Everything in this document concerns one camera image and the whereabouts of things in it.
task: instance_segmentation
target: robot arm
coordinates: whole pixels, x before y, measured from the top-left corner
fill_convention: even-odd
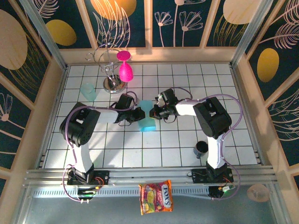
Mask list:
[[[140,107],[128,110],[132,101],[133,98],[130,95],[122,94],[114,107],[114,109],[121,111],[85,108],[76,111],[72,115],[68,128],[68,138],[69,141],[74,144],[74,151],[77,158],[77,163],[72,171],[81,181],[89,183],[93,178],[94,166],[89,155],[88,141],[90,140],[97,123],[119,123],[122,120],[132,123],[145,118],[145,113]],[[70,113],[82,106],[85,105],[76,103]],[[70,113],[66,116],[59,128],[64,139],[66,120]]]
[[[210,180],[213,181],[223,174],[227,165],[220,156],[220,142],[223,134],[229,130],[232,120],[219,100],[213,97],[204,102],[179,101],[172,89],[159,94],[156,100],[158,104],[154,105],[154,108],[149,112],[149,116],[152,118],[168,119],[169,115],[197,117],[208,139],[209,156],[206,166]]]

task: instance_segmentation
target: pink glass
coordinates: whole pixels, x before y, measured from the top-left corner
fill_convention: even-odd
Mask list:
[[[126,62],[130,57],[130,52],[123,50],[117,53],[117,59],[123,61],[120,67],[120,79],[123,82],[129,82],[133,79],[133,70],[131,66]]]

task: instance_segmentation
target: grid tiles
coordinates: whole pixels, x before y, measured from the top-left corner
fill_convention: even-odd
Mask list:
[[[158,93],[169,87],[185,87],[193,98],[204,98],[226,93],[238,98],[228,64],[143,64],[132,65],[134,79],[127,91],[134,91],[140,100],[154,100]],[[105,74],[99,66],[71,66],[64,93],[52,130],[44,168],[64,168],[74,163],[59,126],[76,102],[107,107],[118,101],[119,94],[109,94],[103,89]],[[97,97],[88,102],[80,93],[84,83],[96,86]],[[175,89],[178,99],[189,97],[183,90]],[[218,97],[230,114],[233,124],[239,118],[239,107],[231,99]],[[173,121],[170,116],[167,122]],[[207,141],[194,116],[178,116],[173,123],[156,120],[157,130],[139,132],[138,123],[130,126],[97,124],[89,141],[90,156],[95,168],[140,168],[205,166],[207,154],[196,159],[193,147],[200,140]],[[224,156],[234,165],[257,164],[257,153],[252,147],[246,122],[229,134],[225,141]]]

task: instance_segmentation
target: metal stand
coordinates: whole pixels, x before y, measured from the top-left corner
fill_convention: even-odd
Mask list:
[[[123,91],[126,86],[127,83],[123,82],[120,80],[119,75],[116,75],[114,73],[114,70],[119,66],[118,61],[114,61],[112,62],[111,60],[111,56],[110,56],[110,51],[116,51],[116,52],[120,52],[119,50],[116,49],[111,49],[111,47],[113,47],[114,45],[112,43],[105,43],[100,45],[95,51],[94,53],[88,53],[86,55],[86,60],[90,61],[90,60],[94,60],[94,62],[98,63],[101,71],[104,73],[106,73],[107,78],[105,78],[104,82],[103,82],[103,87],[104,90],[109,92],[109,93],[119,93],[121,91]],[[95,55],[97,53],[97,51],[101,48],[105,47],[106,51],[104,53],[102,53],[98,59],[98,61],[96,61],[95,59]],[[108,59],[109,59],[109,63],[101,63],[101,58],[107,55]]]

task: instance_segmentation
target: candy bag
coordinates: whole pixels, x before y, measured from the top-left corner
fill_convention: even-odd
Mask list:
[[[141,215],[152,212],[172,211],[171,181],[139,184]]]

